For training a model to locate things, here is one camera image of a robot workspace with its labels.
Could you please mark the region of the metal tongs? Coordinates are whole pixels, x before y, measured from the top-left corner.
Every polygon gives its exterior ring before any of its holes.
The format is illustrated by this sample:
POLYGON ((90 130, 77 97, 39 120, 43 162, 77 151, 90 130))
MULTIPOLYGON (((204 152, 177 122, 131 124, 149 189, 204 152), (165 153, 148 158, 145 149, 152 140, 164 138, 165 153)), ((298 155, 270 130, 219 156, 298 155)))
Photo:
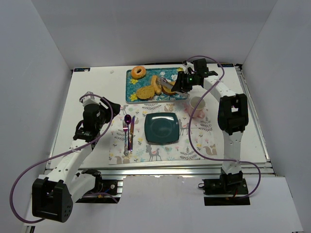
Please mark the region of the metal tongs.
MULTIPOLYGON (((173 85, 170 84, 165 78, 160 77, 160 78, 159 78, 159 84, 160 84, 161 86, 163 85, 163 86, 167 87, 169 90, 172 91, 173 85)), ((189 96, 190 96, 188 93, 185 93, 185 92, 183 92, 183 91, 174 91, 174 92, 176 92, 176 94, 180 95, 181 97, 183 97, 183 98, 185 98, 185 99, 188 99, 189 96)))

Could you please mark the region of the long bread roll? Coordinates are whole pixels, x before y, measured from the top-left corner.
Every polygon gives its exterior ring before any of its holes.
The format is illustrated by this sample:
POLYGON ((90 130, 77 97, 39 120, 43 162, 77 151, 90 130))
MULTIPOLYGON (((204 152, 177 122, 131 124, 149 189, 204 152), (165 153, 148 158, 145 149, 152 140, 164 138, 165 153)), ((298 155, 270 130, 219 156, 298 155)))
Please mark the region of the long bread roll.
POLYGON ((154 91, 157 95, 160 95, 162 93, 162 87, 159 84, 159 78, 156 75, 152 76, 151 85, 153 86, 154 91))

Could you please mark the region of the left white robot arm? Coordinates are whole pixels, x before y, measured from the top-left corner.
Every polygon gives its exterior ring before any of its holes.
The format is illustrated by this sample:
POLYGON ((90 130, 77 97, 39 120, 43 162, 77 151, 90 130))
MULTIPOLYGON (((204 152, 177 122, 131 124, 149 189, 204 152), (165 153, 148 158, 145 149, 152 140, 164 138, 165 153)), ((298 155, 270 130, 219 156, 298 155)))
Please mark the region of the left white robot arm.
POLYGON ((121 106, 106 98, 99 102, 93 94, 81 98, 83 119, 78 122, 69 154, 43 179, 32 185, 32 214, 35 217, 66 222, 73 204, 89 191, 101 188, 101 173, 87 169, 78 173, 83 161, 95 148, 104 124, 120 113, 121 106))

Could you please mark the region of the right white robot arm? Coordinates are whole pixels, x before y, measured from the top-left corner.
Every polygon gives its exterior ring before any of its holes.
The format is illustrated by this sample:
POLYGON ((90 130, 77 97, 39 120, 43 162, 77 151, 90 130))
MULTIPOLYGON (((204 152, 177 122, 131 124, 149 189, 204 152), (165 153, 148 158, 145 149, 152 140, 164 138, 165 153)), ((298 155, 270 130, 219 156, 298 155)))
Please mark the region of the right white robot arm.
POLYGON ((224 185, 241 183, 241 140, 249 122, 247 97, 230 90, 214 71, 208 71, 203 76, 180 71, 172 91, 189 92, 194 85, 210 90, 219 103, 217 122, 224 137, 224 161, 220 179, 224 185))

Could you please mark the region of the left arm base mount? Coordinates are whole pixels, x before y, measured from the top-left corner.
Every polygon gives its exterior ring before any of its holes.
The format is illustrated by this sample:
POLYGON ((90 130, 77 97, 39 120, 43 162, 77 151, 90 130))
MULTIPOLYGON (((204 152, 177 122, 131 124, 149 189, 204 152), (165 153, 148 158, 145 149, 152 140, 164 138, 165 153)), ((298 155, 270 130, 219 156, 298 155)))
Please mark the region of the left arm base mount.
POLYGON ((94 169, 85 169, 77 172, 75 180, 83 175, 91 175, 95 178, 94 188, 85 192, 85 194, 76 201, 76 203, 94 203, 94 204, 117 204, 120 201, 121 193, 118 191, 120 181, 116 179, 104 179, 100 171, 94 169))

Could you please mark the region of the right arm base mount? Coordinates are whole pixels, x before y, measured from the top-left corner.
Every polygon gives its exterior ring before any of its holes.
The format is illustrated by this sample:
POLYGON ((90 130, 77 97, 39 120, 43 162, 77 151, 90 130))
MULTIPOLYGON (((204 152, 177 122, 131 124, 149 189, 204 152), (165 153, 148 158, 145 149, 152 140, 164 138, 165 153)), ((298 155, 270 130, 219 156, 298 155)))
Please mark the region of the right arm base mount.
POLYGON ((243 173, 225 174, 217 179, 203 179, 198 184, 203 190, 205 206, 247 206, 250 205, 248 187, 243 173))

